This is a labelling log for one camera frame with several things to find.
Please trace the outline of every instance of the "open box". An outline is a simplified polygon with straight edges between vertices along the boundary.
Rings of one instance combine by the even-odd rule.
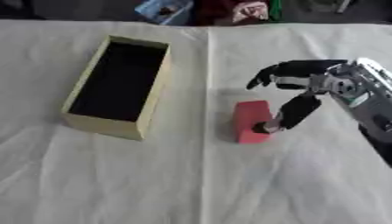
[[[109,36],[61,114],[79,130],[142,140],[169,70],[169,45]]]

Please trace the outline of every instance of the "robotic hand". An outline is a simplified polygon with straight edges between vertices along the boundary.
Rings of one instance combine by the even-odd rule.
[[[247,89],[272,82],[281,89],[304,92],[285,103],[272,121],[257,123],[254,132],[292,129],[319,108],[317,95],[329,94],[359,122],[362,134],[392,165],[392,73],[381,65],[365,58],[292,60],[262,69]]]

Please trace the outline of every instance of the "red object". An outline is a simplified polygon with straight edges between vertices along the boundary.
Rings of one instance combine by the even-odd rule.
[[[252,128],[260,122],[272,119],[267,101],[242,101],[235,105],[234,127],[239,144],[259,144],[267,140],[269,134],[253,132]]]

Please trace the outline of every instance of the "white cloth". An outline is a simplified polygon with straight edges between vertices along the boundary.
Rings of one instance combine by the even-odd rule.
[[[171,78],[142,143],[60,119],[108,34],[171,44]],[[392,68],[391,36],[381,25],[0,21],[1,223],[391,223],[391,170],[328,97],[267,143],[234,143],[230,124],[238,101],[276,112],[296,94],[244,90],[260,68],[358,56]]]

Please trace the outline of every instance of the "red foam cube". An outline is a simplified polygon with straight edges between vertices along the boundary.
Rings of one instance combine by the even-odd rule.
[[[234,127],[239,144],[259,144],[267,140],[269,134],[255,133],[252,128],[257,123],[272,119],[267,101],[242,101],[235,105]]]

